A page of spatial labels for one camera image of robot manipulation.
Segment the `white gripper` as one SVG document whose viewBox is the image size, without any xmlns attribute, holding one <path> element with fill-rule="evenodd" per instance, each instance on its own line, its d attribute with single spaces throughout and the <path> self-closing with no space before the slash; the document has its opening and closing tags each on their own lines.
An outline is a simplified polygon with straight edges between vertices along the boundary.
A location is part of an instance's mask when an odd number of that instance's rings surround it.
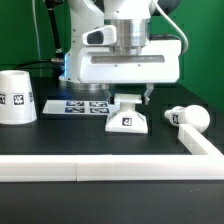
<svg viewBox="0 0 224 224">
<path fill-rule="evenodd" d="M 154 84 L 173 83 L 179 78 L 179 40 L 152 40 L 140 55 L 114 55 L 111 47 L 86 47 L 78 56 L 78 79 L 82 83 L 102 84 L 109 104 L 114 95 L 109 84 L 148 83 L 143 104 L 148 104 Z"/>
</svg>

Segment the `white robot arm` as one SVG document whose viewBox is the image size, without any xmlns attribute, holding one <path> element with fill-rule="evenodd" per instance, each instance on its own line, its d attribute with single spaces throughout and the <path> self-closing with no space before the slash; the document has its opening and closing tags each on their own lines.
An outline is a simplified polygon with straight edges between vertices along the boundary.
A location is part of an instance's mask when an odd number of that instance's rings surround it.
<svg viewBox="0 0 224 224">
<path fill-rule="evenodd" d="M 153 16 L 168 17 L 181 0 L 68 0 L 71 47 L 65 55 L 64 87 L 108 89 L 111 84 L 156 83 L 179 78 L 184 45 L 171 35 L 151 35 Z"/>
</svg>

